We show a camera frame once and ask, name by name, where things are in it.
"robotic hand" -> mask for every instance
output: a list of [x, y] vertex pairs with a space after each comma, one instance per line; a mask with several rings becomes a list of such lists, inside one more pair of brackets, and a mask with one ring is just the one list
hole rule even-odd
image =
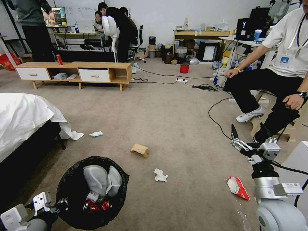
[[263, 144], [239, 140], [234, 125], [231, 126], [231, 145], [248, 157], [255, 182], [256, 216], [266, 231], [308, 231], [305, 217], [300, 210], [282, 199], [303, 193], [299, 183], [280, 183], [279, 174], [271, 163], [280, 152], [277, 139], [269, 138]]
[[42, 192], [26, 207], [34, 209], [35, 212], [28, 222], [28, 213], [23, 204], [1, 214], [1, 220], [8, 231], [50, 231], [52, 224], [58, 218], [58, 213], [68, 210], [68, 202], [66, 199], [61, 199], [57, 204], [52, 204], [49, 192]]

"fan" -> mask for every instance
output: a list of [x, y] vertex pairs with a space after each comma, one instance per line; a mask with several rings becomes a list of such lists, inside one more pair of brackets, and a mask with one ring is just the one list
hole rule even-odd
[[113, 55], [115, 57], [115, 62], [117, 62], [116, 59], [116, 52], [115, 52], [115, 43], [116, 43], [116, 38], [118, 37], [116, 33], [116, 22], [114, 18], [108, 16], [102, 16], [102, 25], [103, 25], [103, 30], [106, 36], [111, 36], [112, 37], [112, 51]]

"wooden stool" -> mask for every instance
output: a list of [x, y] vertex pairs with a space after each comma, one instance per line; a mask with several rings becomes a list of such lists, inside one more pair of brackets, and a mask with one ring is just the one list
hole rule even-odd
[[[256, 95], [256, 100], [259, 101], [261, 99], [261, 97], [266, 97], [268, 100], [269, 100], [269, 104], [267, 106], [267, 109], [266, 109], [266, 112], [264, 113], [263, 117], [260, 117], [260, 118], [253, 118], [251, 120], [251, 123], [253, 125], [253, 128], [250, 132], [250, 135], [253, 137], [254, 134], [259, 131], [260, 129], [260, 123], [265, 123], [268, 115], [272, 112], [272, 107], [275, 105], [276, 103], [276, 97], [273, 96], [273, 95], [270, 95], [270, 94], [267, 94], [265, 92], [259, 92], [257, 95]], [[304, 104], [304, 106], [299, 110], [299, 114], [300, 114], [300, 117], [295, 119], [293, 122], [291, 122], [286, 130], [283, 132], [284, 134], [287, 134], [289, 135], [289, 139], [288, 141], [290, 142], [294, 142], [295, 141], [295, 133], [296, 133], [296, 130], [299, 129], [299, 126], [302, 125], [303, 123], [303, 119], [306, 115], [308, 111], [308, 103]]]

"beige carpet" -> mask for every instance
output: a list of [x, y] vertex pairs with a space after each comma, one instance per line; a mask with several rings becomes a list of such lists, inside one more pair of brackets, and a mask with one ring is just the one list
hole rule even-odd
[[[140, 67], [161, 74], [181, 75], [179, 65], [164, 64], [160, 58], [138, 61]], [[210, 65], [193, 65], [186, 76], [206, 77]], [[172, 83], [175, 77], [153, 76], [139, 72], [134, 77]], [[191, 80], [190, 84], [209, 83], [209, 79]], [[257, 204], [253, 199], [252, 168], [247, 158], [229, 144], [218, 126], [208, 116], [209, 108], [225, 92], [206, 92], [182, 83], [130, 84], [123, 92], [118, 86], [85, 86], [48, 84], [33, 89], [30, 81], [21, 81], [15, 72], [0, 70], [0, 91], [43, 96], [56, 105], [71, 123], [72, 129], [85, 135], [78, 141], [65, 141], [66, 150], [56, 145], [35, 170], [19, 198], [12, 202], [30, 202], [31, 198], [56, 188], [65, 171], [79, 160], [99, 155], [109, 157], [130, 175], [124, 207], [107, 226], [98, 230], [258, 230], [255, 218]], [[211, 115], [230, 134], [236, 125], [240, 138], [251, 141], [251, 123], [238, 124], [236, 103], [227, 100], [215, 106]], [[102, 131], [103, 136], [88, 134]], [[298, 140], [287, 143], [282, 136], [282, 162], [300, 140], [307, 140], [307, 128], [298, 131]], [[130, 153], [135, 143], [149, 147], [150, 156]], [[154, 180], [155, 168], [169, 175], [167, 182]], [[229, 176], [239, 177], [251, 201], [231, 194], [226, 184]], [[60, 218], [53, 230], [72, 231]]]

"lanyard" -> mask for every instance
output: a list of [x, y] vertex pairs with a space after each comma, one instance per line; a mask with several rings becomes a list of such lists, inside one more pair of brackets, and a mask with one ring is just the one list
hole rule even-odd
[[[295, 33], [295, 35], [294, 35], [294, 37], [293, 37], [293, 39], [292, 39], [292, 41], [291, 41], [291, 43], [290, 43], [288, 49], [292, 46], [292, 44], [294, 43], [294, 40], [295, 40], [296, 37], [297, 37], [297, 46], [300, 47], [300, 45], [299, 45], [299, 33], [300, 33], [300, 30], [301, 30], [301, 28], [302, 28], [303, 21], [304, 21], [304, 19], [305, 19], [306, 16], [307, 16], [307, 14], [305, 14], [304, 17], [303, 17], [303, 19], [301, 20], [301, 23], [300, 23], [300, 25], [299, 25], [298, 31], [297, 31], [297, 33]], [[306, 45], [308, 44], [307, 42], [308, 42], [308, 39], [304, 42], [304, 44], [302, 45], [302, 47], [306, 46]]]
[[297, 31], [297, 46], [299, 47], [299, 33], [301, 31], [301, 28], [302, 28], [302, 24], [303, 24], [303, 21], [304, 19], [306, 18], [307, 14], [304, 15], [302, 21], [301, 21], [301, 24], [299, 25], [299, 28], [298, 28], [298, 31]]

